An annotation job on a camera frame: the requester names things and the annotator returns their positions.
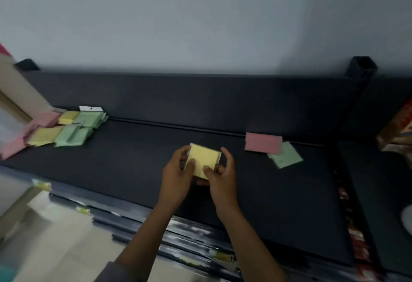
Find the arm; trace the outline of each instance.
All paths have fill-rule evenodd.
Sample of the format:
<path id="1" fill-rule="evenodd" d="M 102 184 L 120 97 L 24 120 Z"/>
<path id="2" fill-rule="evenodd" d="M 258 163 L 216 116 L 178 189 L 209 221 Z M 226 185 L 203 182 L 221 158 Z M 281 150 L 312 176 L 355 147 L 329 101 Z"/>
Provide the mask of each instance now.
<path id="1" fill-rule="evenodd" d="M 240 211 L 234 159 L 227 149 L 222 148 L 222 152 L 226 156 L 227 166 L 219 165 L 216 172 L 204 166 L 203 171 L 209 179 L 216 212 L 229 234 L 242 276 L 245 281 L 285 282 L 287 275 Z"/>
<path id="2" fill-rule="evenodd" d="M 147 281 L 149 278 L 166 227 L 188 194 L 195 161 L 189 161 L 185 171 L 180 167 L 180 162 L 188 158 L 187 155 L 183 155 L 188 149 L 190 145 L 176 150 L 172 159 L 163 168 L 162 186 L 156 206 L 116 259 L 116 263 L 139 282 Z"/>

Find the right hand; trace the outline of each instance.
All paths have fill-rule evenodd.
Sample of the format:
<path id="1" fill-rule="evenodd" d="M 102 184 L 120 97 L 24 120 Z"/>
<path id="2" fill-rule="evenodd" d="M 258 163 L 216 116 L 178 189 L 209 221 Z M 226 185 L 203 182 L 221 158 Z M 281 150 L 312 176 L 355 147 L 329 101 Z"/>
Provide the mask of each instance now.
<path id="1" fill-rule="evenodd" d="M 237 202 L 236 171 L 234 168 L 234 158 L 226 149 L 221 148 L 226 157 L 226 167 L 218 165 L 213 171 L 209 166 L 203 167 L 203 172 L 209 179 L 198 181 L 198 185 L 210 185 L 210 194 L 216 206 L 216 212 L 220 220 L 226 213 L 240 211 Z"/>

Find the sleeve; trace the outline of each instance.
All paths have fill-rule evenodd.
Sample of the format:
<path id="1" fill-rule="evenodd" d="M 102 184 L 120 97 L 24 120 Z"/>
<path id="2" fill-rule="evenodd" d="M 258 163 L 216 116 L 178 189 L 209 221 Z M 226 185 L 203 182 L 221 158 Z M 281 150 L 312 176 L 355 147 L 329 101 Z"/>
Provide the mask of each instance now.
<path id="1" fill-rule="evenodd" d="M 94 282 L 134 282 L 134 280 L 119 264 L 109 261 Z"/>

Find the yellow sticky note pad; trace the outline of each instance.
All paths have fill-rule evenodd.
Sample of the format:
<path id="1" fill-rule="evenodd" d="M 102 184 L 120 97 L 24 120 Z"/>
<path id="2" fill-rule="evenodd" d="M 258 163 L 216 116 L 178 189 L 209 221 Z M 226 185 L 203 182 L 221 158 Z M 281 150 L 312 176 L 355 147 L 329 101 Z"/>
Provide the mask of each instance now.
<path id="1" fill-rule="evenodd" d="M 42 146 L 54 142 L 63 127 L 38 128 L 27 141 L 28 145 Z"/>
<path id="2" fill-rule="evenodd" d="M 64 112 L 59 118 L 59 124 L 71 124 L 80 112 L 69 110 Z"/>
<path id="3" fill-rule="evenodd" d="M 188 155 L 188 161 L 192 158 L 196 160 L 196 168 L 194 169 L 193 175 L 208 180 L 203 173 L 203 166 L 208 165 L 210 168 L 214 169 L 215 165 L 219 163 L 220 155 L 222 153 L 197 144 L 191 143 L 190 145 L 191 148 Z"/>

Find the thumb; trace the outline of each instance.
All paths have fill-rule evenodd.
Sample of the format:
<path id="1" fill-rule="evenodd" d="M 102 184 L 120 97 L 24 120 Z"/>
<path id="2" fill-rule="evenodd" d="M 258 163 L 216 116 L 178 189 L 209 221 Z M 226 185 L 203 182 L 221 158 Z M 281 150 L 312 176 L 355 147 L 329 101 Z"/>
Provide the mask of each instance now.
<path id="1" fill-rule="evenodd" d="M 185 173 L 183 174 L 187 179 L 191 179 L 193 177 L 194 168 L 196 167 L 196 160 L 192 158 L 188 161 L 185 168 Z"/>
<path id="2" fill-rule="evenodd" d="M 203 166 L 203 173 L 210 180 L 214 181 L 216 179 L 216 173 L 209 166 Z"/>

